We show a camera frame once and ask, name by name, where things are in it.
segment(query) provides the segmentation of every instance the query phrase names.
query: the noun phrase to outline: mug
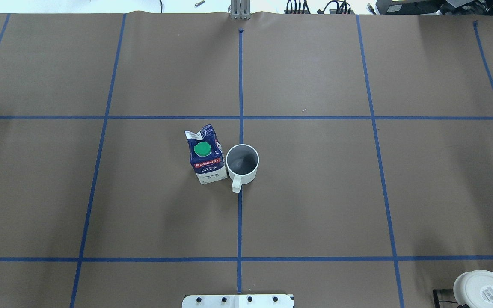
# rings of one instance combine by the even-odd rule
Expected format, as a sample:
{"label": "mug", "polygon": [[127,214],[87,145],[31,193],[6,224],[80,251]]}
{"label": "mug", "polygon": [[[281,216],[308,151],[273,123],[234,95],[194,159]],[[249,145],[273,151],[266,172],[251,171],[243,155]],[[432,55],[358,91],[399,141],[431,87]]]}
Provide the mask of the mug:
{"label": "mug", "polygon": [[231,187],[234,193],[239,193],[244,184],[248,184],[256,177],[260,156],[248,144],[233,146],[226,155],[226,165],[229,178],[233,181]]}

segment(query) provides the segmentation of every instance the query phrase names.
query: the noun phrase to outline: pascual logo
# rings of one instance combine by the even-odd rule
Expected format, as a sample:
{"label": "pascual logo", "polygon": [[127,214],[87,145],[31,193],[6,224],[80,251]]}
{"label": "pascual logo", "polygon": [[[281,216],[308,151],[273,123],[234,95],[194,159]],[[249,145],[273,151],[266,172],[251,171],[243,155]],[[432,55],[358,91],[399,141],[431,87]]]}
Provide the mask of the pascual logo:
{"label": "pascual logo", "polygon": [[194,167],[195,168],[199,168],[199,167],[202,167],[202,166],[208,166],[208,165],[211,165],[211,164],[216,164],[216,163],[219,163],[221,162],[221,158],[217,158],[215,160],[209,160],[208,162],[202,162],[202,163],[196,163],[194,164]]}

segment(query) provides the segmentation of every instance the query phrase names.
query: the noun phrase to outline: green cap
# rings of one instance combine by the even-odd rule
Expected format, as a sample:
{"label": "green cap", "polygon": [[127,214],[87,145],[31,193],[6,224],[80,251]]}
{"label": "green cap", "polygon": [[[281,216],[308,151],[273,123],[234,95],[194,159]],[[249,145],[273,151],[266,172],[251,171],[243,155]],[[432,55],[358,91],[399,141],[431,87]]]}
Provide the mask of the green cap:
{"label": "green cap", "polygon": [[199,142],[196,146],[193,147],[195,154],[204,157],[209,156],[211,154],[211,145],[208,142]]}

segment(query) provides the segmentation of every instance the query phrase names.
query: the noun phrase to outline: white metal plate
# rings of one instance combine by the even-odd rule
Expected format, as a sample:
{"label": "white metal plate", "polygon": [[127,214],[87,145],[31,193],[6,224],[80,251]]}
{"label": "white metal plate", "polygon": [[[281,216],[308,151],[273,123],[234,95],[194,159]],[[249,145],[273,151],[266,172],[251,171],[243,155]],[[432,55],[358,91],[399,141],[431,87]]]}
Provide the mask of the white metal plate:
{"label": "white metal plate", "polygon": [[294,308],[294,296],[291,294],[186,296],[182,301],[182,308]]}

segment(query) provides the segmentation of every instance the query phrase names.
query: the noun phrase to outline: white bracket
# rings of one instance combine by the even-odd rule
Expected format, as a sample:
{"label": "white bracket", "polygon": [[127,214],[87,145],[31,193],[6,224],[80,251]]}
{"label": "white bracket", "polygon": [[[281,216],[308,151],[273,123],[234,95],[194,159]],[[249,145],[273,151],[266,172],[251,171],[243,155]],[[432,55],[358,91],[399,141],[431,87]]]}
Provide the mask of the white bracket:
{"label": "white bracket", "polygon": [[182,308],[294,308],[291,294],[186,296]]}
{"label": "white bracket", "polygon": [[250,19],[250,0],[231,0],[231,19]]}

